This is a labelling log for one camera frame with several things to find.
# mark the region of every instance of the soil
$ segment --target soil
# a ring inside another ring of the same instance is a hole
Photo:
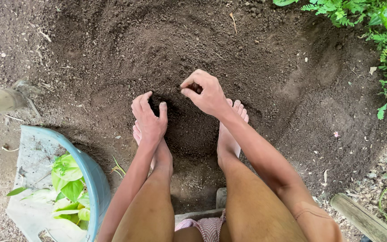
[[[168,103],[175,213],[213,209],[225,186],[218,120],[179,89],[195,69],[217,76],[225,95],[243,102],[249,123],[287,157],[313,196],[327,199],[363,179],[387,144],[387,114],[376,118],[384,104],[380,73],[368,72],[379,65],[378,53],[361,38],[360,25],[336,28],[300,6],[0,0],[0,88],[27,77],[43,91],[30,96],[42,118],[30,107],[9,113],[24,122],[5,125],[0,115],[0,240],[24,240],[3,211],[17,152],[1,146],[18,146],[19,124],[62,133],[104,171],[115,166],[112,155],[126,170],[137,148],[130,104],[150,90],[154,108]],[[107,177],[114,193],[121,178]]]

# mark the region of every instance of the leg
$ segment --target leg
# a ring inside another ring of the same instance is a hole
[[[242,104],[235,102],[234,109],[249,120]],[[232,241],[307,241],[284,204],[240,162],[240,146],[222,123],[217,151],[228,188],[226,218]]]
[[[172,155],[164,139],[159,146],[165,149],[156,150],[153,171],[120,221],[113,238],[115,242],[173,240],[174,210],[169,191],[173,172]]]

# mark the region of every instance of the blue plastic tub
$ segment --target blue plastic tub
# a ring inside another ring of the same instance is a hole
[[[111,200],[110,186],[101,167],[90,156],[77,149],[65,136],[56,131],[29,125],[21,125],[21,128],[22,131],[27,130],[39,136],[55,140],[67,149],[76,160],[86,181],[90,199],[90,221],[84,241],[93,242]]]

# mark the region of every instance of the bare foot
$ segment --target bare foot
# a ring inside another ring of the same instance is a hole
[[[142,134],[137,120],[135,121],[135,125],[132,127],[132,130],[134,139],[137,141],[137,145],[140,145]],[[172,174],[172,155],[168,149],[164,138],[161,139],[158,148],[156,148],[155,154],[153,155],[152,162],[150,164],[152,170],[158,166],[162,166],[163,168],[169,168]]]
[[[227,98],[226,101],[230,106],[232,106],[232,100]],[[244,105],[241,104],[240,100],[235,100],[234,102],[234,111],[240,114],[241,118],[244,121],[249,122],[249,116],[247,115],[247,110],[244,108]],[[237,141],[235,141],[234,137],[231,135],[229,130],[220,123],[219,127],[219,139],[218,139],[218,161],[221,160],[222,157],[225,156],[233,156],[234,154],[237,158],[240,156],[241,148],[238,145]]]

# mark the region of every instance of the heart-shaped leaf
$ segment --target heart-shaped leaf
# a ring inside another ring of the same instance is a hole
[[[79,210],[79,218],[84,221],[89,221],[90,210],[88,208],[82,208]]]
[[[72,202],[77,202],[82,191],[83,183],[79,180],[71,181],[61,189],[61,192]]]
[[[77,199],[79,203],[81,203],[83,206],[89,208],[90,202],[89,202],[89,193],[84,193],[79,199]]]
[[[75,181],[83,176],[82,171],[72,155],[56,159],[52,165],[52,171],[61,179],[68,181]]]

